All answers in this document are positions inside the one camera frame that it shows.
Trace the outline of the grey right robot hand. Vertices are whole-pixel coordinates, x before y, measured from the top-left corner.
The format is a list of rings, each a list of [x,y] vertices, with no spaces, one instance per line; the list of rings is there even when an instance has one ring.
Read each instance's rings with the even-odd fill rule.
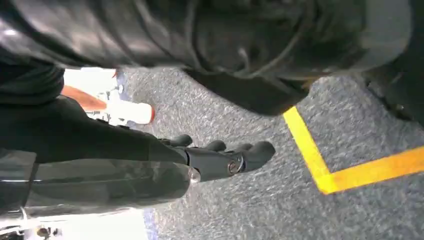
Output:
[[[248,173],[275,154],[267,141],[158,139],[89,118],[72,99],[0,107],[0,218],[102,214],[165,204],[192,182]]]

